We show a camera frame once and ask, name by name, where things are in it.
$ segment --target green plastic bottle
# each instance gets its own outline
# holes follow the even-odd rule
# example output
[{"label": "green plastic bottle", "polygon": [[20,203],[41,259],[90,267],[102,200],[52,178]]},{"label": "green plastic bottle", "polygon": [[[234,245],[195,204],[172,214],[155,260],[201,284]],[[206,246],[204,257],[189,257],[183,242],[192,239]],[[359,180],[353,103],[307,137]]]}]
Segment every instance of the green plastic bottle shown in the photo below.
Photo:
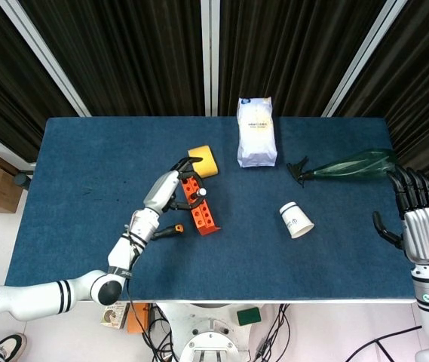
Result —
[{"label": "green plastic bottle", "polygon": [[367,149],[314,170],[303,172],[302,169],[307,162],[308,158],[304,157],[298,164],[287,164],[288,170],[300,184],[307,179],[384,177],[387,171],[394,170],[397,156],[391,149]]}]

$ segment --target small orange object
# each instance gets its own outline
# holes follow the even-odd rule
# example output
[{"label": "small orange object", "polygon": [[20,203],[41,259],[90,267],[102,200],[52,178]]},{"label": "small orange object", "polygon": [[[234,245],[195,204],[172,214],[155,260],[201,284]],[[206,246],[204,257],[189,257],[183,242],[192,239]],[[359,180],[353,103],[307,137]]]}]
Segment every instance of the small orange object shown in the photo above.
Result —
[{"label": "small orange object", "polygon": [[[185,198],[189,204],[193,204],[195,200],[191,199],[191,195],[199,190],[199,185],[194,177],[189,177],[182,181],[182,189],[184,190]],[[198,228],[201,235],[205,236],[211,232],[217,232],[221,228],[214,224],[213,217],[207,206],[207,201],[204,200],[202,203],[191,210],[192,217],[194,218],[194,224]]]},{"label": "small orange object", "polygon": [[147,330],[149,327],[149,304],[148,303],[134,303],[133,307],[135,308],[136,314],[133,313],[132,305],[129,308],[127,313],[127,333],[129,334],[139,334],[143,330]]}]

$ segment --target robotic hand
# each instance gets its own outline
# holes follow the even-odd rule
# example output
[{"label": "robotic hand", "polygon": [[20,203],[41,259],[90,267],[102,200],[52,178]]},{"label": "robotic hand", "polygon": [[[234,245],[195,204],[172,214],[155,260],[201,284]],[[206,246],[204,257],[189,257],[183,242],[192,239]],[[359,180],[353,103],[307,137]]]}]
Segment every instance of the robotic hand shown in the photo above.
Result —
[{"label": "robotic hand", "polygon": [[[78,300],[94,300],[102,305],[116,302],[122,293],[126,279],[130,279],[131,269],[147,243],[152,238],[169,236],[165,230],[156,233],[158,218],[169,209],[190,210],[205,198],[196,195],[192,204],[176,201],[176,187],[179,181],[194,177],[201,187],[201,178],[187,170],[193,162],[202,158],[183,158],[172,169],[159,177],[144,199],[145,208],[133,213],[130,224],[118,239],[109,254],[109,270],[89,272],[77,279],[39,284],[31,287],[0,286],[0,313],[10,312],[19,321],[30,321],[49,315],[66,313],[75,307]],[[0,352],[0,361],[4,361]]]},{"label": "robotic hand", "polygon": [[[412,279],[420,310],[422,327],[429,335],[429,180],[420,172],[396,167],[387,172],[394,187],[403,235],[389,232],[380,214],[373,213],[373,224],[378,234],[397,249],[404,250],[406,257],[415,263]],[[417,362],[429,361],[429,349],[420,351]]]}]

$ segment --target blue tablecloth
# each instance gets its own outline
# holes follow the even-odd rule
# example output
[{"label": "blue tablecloth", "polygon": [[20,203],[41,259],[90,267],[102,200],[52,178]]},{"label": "blue tablecloth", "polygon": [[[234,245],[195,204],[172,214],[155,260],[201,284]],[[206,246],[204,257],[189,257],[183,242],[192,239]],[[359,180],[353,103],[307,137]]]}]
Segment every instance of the blue tablecloth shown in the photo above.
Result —
[{"label": "blue tablecloth", "polygon": [[[200,236],[189,212],[169,211],[182,237],[152,241],[133,269],[143,300],[412,298],[411,264],[372,226],[374,210],[400,230],[386,179],[315,180],[302,188],[285,163],[307,168],[367,148],[390,148],[381,118],[276,118],[276,167],[241,169],[236,118],[52,118],[7,285],[106,270],[107,255],[154,181],[187,150],[210,145],[219,174],[205,179],[222,230]],[[315,227],[291,239],[278,213],[296,201]]]}]

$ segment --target yellow sponge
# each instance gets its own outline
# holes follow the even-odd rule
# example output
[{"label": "yellow sponge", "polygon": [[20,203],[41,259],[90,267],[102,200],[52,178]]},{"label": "yellow sponge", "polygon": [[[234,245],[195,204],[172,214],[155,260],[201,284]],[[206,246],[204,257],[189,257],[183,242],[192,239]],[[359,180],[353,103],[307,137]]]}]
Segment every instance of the yellow sponge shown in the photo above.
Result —
[{"label": "yellow sponge", "polygon": [[192,164],[192,168],[194,168],[194,171],[197,172],[201,178],[217,175],[217,165],[209,146],[189,149],[187,153],[190,157],[202,157],[201,162]]}]

